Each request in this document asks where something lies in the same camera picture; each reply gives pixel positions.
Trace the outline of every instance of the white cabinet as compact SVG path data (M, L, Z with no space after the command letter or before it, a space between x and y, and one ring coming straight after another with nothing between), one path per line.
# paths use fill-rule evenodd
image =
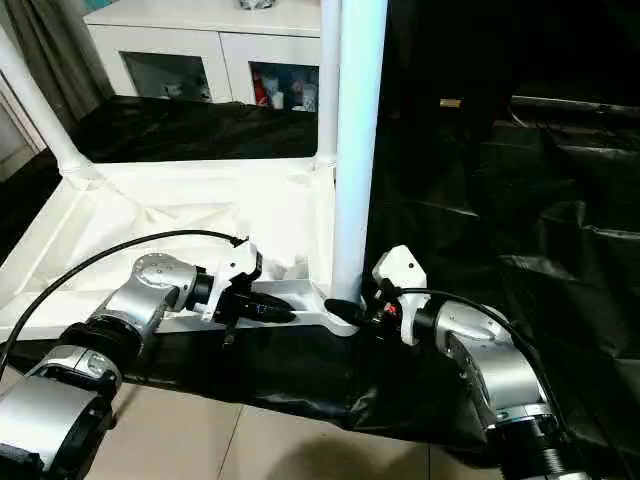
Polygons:
M85 22L116 94L315 108L320 0L120 0Z

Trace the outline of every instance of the white metal frame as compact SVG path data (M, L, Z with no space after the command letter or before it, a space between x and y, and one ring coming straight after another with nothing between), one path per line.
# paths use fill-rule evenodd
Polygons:
M357 299L366 241L387 0L323 0L317 167L337 165L332 295ZM0 29L0 70L71 182L99 176Z

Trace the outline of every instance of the tile floor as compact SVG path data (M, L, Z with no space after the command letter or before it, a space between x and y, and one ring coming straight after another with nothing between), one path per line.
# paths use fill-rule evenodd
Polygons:
M2 388L19 378L7 371ZM125 385L88 480L497 480L437 447Z

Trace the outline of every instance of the black tarp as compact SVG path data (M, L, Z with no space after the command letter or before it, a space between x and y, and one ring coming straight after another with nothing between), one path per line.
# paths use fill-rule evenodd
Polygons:
M494 126L477 141L461 115L434 113L421 136L380 124L367 266L407 244L430 286L508 314L535 340L590 461L637 473L640 137ZM316 143L309 114L131 98L103 105L75 140L102 162L294 157ZM5 252L57 181L45 152L2 185L5 200L33 195L3 216ZM242 330L228 351L221 342L220 333L157 335L127 378L491 463L463 382L430 345L321 327ZM19 342L12 364L24 370L50 346Z

